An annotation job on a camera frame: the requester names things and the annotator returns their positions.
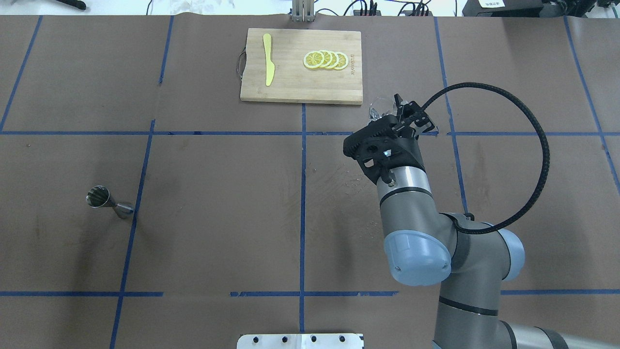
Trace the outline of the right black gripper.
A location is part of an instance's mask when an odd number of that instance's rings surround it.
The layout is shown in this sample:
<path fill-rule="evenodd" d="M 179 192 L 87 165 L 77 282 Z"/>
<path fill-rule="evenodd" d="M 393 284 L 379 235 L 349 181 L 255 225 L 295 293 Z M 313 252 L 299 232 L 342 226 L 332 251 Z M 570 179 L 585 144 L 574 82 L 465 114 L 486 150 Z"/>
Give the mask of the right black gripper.
<path fill-rule="evenodd" d="M 363 174 L 374 184 L 392 181 L 389 171 L 414 167 L 426 171 L 419 137 L 435 131 L 435 123 L 415 101 L 394 95 L 396 117 L 385 116 L 371 121 L 343 141 L 343 154 L 354 159 Z"/>

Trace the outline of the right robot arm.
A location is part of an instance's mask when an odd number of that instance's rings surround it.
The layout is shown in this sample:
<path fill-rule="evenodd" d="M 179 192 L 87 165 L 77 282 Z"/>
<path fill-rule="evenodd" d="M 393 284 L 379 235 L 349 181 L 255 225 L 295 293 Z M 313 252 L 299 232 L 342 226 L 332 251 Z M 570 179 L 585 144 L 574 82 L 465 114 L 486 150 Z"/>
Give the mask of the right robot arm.
<path fill-rule="evenodd" d="M 440 285 L 434 349 L 614 349 L 605 343 L 499 319 L 501 285 L 525 263 L 521 240 L 504 223 L 436 207 L 418 144 L 434 129 L 425 109 L 395 95 L 370 108 L 367 126 L 343 142 L 378 190 L 384 249 L 394 280 Z"/>

